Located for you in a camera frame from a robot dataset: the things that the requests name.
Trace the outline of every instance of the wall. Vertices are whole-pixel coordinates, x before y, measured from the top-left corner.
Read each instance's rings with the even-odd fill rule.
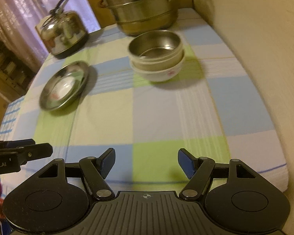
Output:
[[[98,2],[100,0],[88,0],[90,6],[92,7],[96,18],[101,27],[109,26],[115,24],[114,17],[112,16],[109,9],[101,9],[98,7]],[[176,0],[179,8],[192,7],[192,0]]]
[[[241,61],[273,118],[290,173],[291,214],[284,227],[294,235],[294,0],[194,0]]]

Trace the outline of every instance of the bowl rim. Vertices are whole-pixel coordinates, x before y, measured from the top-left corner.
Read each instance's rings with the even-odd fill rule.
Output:
[[[166,58],[166,59],[163,59],[163,60],[156,60],[156,61],[137,61],[137,60],[133,60],[133,62],[135,63],[139,63],[141,65],[144,65],[144,66],[153,66],[153,65],[156,65],[156,64],[160,64],[160,63],[163,63],[163,62],[168,62],[170,60],[174,60],[176,57],[178,57],[179,55],[183,54],[183,52],[185,52],[184,50],[184,46],[182,46],[181,50],[178,50],[174,55],[170,56],[169,58]]]
[[[185,55],[185,52],[183,50],[183,57],[181,59],[181,61],[179,61],[176,65],[174,65],[173,67],[170,67],[168,69],[165,69],[165,70],[160,70],[160,71],[144,71],[144,70],[141,70],[141,69],[138,69],[132,62],[132,60],[129,61],[129,64],[131,66],[131,68],[136,71],[136,72],[139,72],[139,73],[143,73],[143,74],[156,74],[156,73],[161,73],[161,72],[166,72],[166,71],[169,71],[169,70],[172,70],[173,68],[175,67],[178,67],[178,66],[181,66],[184,62],[185,62],[185,59],[186,59],[186,55]]]
[[[131,43],[134,41],[134,40],[136,40],[136,39],[138,39],[140,36],[142,36],[142,35],[144,35],[144,34],[149,34],[149,33],[151,33],[151,32],[165,32],[165,33],[172,33],[172,34],[174,34],[174,35],[176,35],[177,37],[178,37],[178,39],[179,39],[179,45],[176,47],[176,48],[174,48],[173,50],[172,50],[172,53],[174,53],[177,49],[179,49],[181,46],[182,46],[182,48],[183,48],[183,42],[182,42],[182,39],[180,38],[180,36],[177,34],[177,33],[175,33],[174,31],[170,31],[170,30],[162,30],[162,29],[160,29],[160,30],[152,30],[152,31],[148,31],[148,32],[145,32],[145,33],[142,33],[142,34],[140,34],[139,36],[136,36],[133,40],[131,40],[131,42],[128,44],[128,47],[127,47],[127,51],[128,51],[128,54],[130,55],[130,57],[133,57],[133,58],[135,58],[135,59],[138,59],[138,60],[145,60],[145,61],[153,61],[153,60],[158,60],[158,59],[160,59],[160,58],[166,58],[166,57],[168,57],[168,56],[171,56],[172,55],[172,53],[170,53],[170,54],[168,54],[168,55],[166,55],[166,56],[159,56],[159,57],[154,57],[154,58],[148,58],[148,57],[146,57],[146,56],[138,56],[138,55],[135,55],[135,54],[133,54],[131,51],[130,51],[130,45],[131,45]]]

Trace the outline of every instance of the stacked bowls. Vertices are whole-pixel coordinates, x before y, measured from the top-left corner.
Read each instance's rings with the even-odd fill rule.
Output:
[[[182,69],[185,53],[181,39],[168,30],[141,34],[128,46],[132,69],[152,82],[173,78]]]
[[[177,18],[171,0],[101,0],[99,7],[109,8],[121,31],[134,36],[166,29]]]

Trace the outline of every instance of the ribbed black surface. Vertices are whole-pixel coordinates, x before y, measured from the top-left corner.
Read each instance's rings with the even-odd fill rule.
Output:
[[[182,201],[173,191],[120,192],[112,201],[96,203],[90,214],[79,224],[58,233],[58,235],[189,234],[233,235],[210,222],[197,203]]]

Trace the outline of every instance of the white ceramic bowl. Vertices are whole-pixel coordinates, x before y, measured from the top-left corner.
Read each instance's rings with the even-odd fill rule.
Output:
[[[169,69],[160,70],[160,71],[140,70],[132,63],[132,61],[130,61],[130,65],[131,65],[131,68],[144,79],[149,80],[151,82],[164,82],[173,78],[181,71],[184,61],[185,61],[185,53],[183,53],[182,60],[177,65]]]

